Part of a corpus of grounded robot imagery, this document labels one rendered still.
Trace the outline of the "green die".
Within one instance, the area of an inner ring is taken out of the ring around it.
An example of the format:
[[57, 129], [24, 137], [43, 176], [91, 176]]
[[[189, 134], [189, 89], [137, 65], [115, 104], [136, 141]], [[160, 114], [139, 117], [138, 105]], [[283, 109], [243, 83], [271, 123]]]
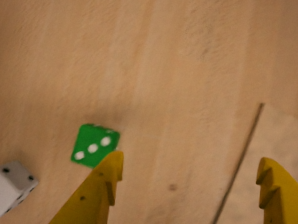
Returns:
[[96, 167], [107, 154], [118, 151], [123, 132], [98, 123], [83, 123], [72, 159]]

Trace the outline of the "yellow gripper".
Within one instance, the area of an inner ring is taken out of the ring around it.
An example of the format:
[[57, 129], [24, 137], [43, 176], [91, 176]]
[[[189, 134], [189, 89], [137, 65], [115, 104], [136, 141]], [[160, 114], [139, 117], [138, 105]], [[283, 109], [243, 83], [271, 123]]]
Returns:
[[[86, 177], [48, 224], [107, 224], [123, 179], [124, 153], [109, 153]], [[255, 184], [262, 224], [298, 224], [298, 183], [276, 161], [261, 157]]]

